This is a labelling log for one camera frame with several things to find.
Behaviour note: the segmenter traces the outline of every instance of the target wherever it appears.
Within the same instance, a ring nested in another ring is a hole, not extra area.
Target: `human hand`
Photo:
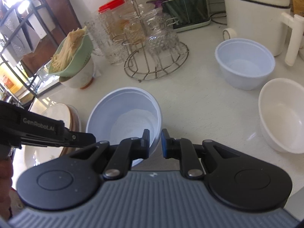
[[[12,187],[13,163],[8,157],[0,160],[0,215],[8,220],[10,217],[11,199],[9,196]]]

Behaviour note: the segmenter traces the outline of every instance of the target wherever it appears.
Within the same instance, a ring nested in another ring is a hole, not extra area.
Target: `white countertop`
[[[139,83],[125,74],[123,66],[108,66],[87,89],[61,85],[35,100],[32,111],[44,110],[51,102],[70,104],[78,110],[85,131],[89,115],[101,98],[120,87],[140,87],[159,102],[163,128],[167,128],[172,137],[188,138],[196,144],[212,139],[277,165],[290,175],[292,193],[295,193],[304,186],[304,154],[279,153],[270,148],[259,128],[260,89],[235,89],[222,78],[214,51],[222,41],[223,28],[211,24],[179,33],[180,40],[190,49],[189,58],[180,69],[164,78]],[[276,57],[276,67],[270,78],[289,78],[304,85],[304,62],[298,57],[294,66],[288,67],[284,57],[285,51]],[[178,169],[178,161],[165,160],[161,150],[159,147],[134,169]],[[16,152],[13,186],[24,171],[22,160],[22,151]]]

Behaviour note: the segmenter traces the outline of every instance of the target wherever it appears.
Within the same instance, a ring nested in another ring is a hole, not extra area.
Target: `white appliance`
[[[290,15],[290,0],[225,0],[228,28],[224,40],[245,38],[268,48],[274,56],[284,46],[288,27],[292,28],[285,62],[292,66],[304,32],[304,17]]]

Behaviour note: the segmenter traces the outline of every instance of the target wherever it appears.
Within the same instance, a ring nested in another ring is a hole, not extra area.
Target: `light blue bowl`
[[[160,141],[162,113],[156,99],[137,87],[124,87],[106,95],[90,114],[86,132],[96,141],[107,140],[119,144],[130,137],[141,138],[144,129],[150,130],[151,155]],[[142,159],[134,160],[132,166]]]
[[[249,39],[228,39],[215,50],[224,79],[233,87],[252,90],[263,85],[276,61],[263,45]]]

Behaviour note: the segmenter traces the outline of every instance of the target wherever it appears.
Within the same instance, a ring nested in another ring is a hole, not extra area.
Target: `plate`
[[[55,104],[46,109],[42,115],[55,120],[63,120],[66,128],[72,126],[72,117],[75,113],[69,110],[65,104]],[[27,168],[42,164],[46,161],[58,158],[63,147],[38,147],[38,146],[25,146],[24,161]]]
[[[81,121],[76,108],[72,105],[67,105],[67,106],[69,107],[70,112],[72,113],[73,124],[71,126],[71,131],[81,132]]]

